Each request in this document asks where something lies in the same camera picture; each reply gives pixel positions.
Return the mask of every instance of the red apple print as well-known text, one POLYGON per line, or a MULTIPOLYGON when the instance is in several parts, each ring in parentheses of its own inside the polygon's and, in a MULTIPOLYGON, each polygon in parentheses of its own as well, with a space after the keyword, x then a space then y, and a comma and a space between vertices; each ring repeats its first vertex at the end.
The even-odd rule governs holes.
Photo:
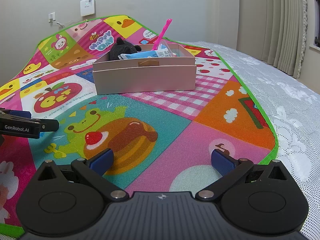
POLYGON ((82 90, 78 83, 64 83, 61 87, 40 96, 34 105, 36 113, 50 111, 68 102, 82 90))
POLYGON ((85 135, 84 139, 88 145, 93 145, 98 143, 102 138, 101 132, 89 132, 85 135))
POLYGON ((210 70, 206 70, 206 69, 200 69, 198 71, 200 71, 200 73, 209 73, 210 72, 210 70))

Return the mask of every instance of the metal screw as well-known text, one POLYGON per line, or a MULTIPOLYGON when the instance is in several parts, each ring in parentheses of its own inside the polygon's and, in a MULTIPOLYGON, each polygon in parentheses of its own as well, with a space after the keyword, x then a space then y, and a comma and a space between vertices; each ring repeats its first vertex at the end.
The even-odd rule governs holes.
POLYGON ((123 198, 126 196, 126 192, 123 190, 114 190, 111 192, 111 197, 113 198, 123 198))
POLYGON ((214 196, 214 193, 211 190, 201 190, 198 195, 201 198, 211 198, 214 196))

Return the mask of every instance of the box handle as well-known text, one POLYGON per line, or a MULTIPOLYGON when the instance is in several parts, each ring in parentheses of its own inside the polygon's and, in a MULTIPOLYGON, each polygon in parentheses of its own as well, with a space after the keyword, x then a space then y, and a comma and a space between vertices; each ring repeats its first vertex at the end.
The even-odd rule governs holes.
POLYGON ((149 59, 146 61, 139 61, 138 62, 139 67, 150 67, 150 66, 159 66, 159 61, 154 59, 149 59))

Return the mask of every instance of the white mattress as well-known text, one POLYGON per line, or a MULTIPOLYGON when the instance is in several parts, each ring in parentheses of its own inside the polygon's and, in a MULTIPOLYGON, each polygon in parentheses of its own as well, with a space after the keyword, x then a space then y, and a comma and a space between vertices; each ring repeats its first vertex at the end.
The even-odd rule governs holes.
POLYGON ((218 44, 188 44, 217 51, 248 86, 279 140, 277 159, 309 203, 301 233, 320 240, 320 95, 273 66, 218 44))

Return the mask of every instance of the cartoon bunny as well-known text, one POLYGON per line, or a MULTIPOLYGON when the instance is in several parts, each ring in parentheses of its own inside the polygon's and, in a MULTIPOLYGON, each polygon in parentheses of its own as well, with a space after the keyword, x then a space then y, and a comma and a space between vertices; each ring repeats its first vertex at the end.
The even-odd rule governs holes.
POLYGON ((57 41, 53 42, 51 44, 51 47, 55 48, 56 50, 62 50, 62 49, 65 49, 66 46, 67 46, 67 38, 66 37, 63 37, 62 35, 60 34, 57 34, 56 35, 56 38, 57 38, 57 41))
POLYGON ((9 219, 10 214, 3 208, 7 199, 10 199, 18 190, 19 179, 14 175, 13 163, 3 161, 0 163, 0 223, 9 219))

